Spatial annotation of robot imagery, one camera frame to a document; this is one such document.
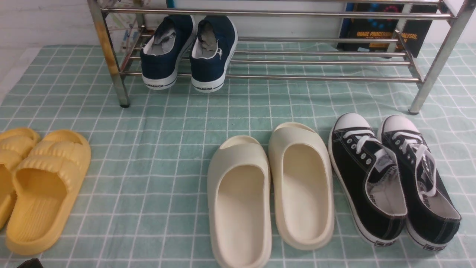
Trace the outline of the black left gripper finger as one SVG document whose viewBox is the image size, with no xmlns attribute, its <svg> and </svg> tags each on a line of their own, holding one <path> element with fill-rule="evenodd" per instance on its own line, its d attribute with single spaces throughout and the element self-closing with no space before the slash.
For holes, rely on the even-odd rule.
<svg viewBox="0 0 476 268">
<path fill-rule="evenodd" d="M 21 263 L 17 268 L 44 268 L 38 258 L 31 258 Z"/>
</svg>

